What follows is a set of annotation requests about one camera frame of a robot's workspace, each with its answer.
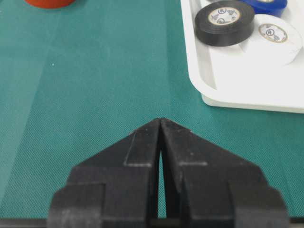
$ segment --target electrical tape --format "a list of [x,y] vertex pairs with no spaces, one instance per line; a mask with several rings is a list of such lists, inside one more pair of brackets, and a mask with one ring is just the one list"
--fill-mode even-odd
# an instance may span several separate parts
[[241,1],[214,2],[197,13],[196,36],[201,42],[211,46],[238,44],[252,34],[254,16],[253,8]]
[[278,17],[258,14],[254,24],[253,34],[240,46],[255,63],[286,65],[295,59],[303,47],[300,33]]

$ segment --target green tablecloth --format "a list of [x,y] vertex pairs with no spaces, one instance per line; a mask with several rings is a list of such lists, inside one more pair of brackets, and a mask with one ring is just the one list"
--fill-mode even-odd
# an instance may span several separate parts
[[304,216],[304,116],[205,105],[179,0],[0,0],[0,217],[46,217],[71,167],[155,117],[255,162]]

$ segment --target plastic tray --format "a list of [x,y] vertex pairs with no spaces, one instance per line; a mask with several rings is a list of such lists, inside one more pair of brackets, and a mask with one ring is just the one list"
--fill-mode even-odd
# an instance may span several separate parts
[[[194,33],[194,19],[208,4],[208,0],[181,0],[189,78],[204,102],[304,113],[304,49],[289,65],[265,67],[249,60],[239,45],[219,48],[202,44]],[[303,15],[304,0],[289,0],[282,15],[302,37]]]

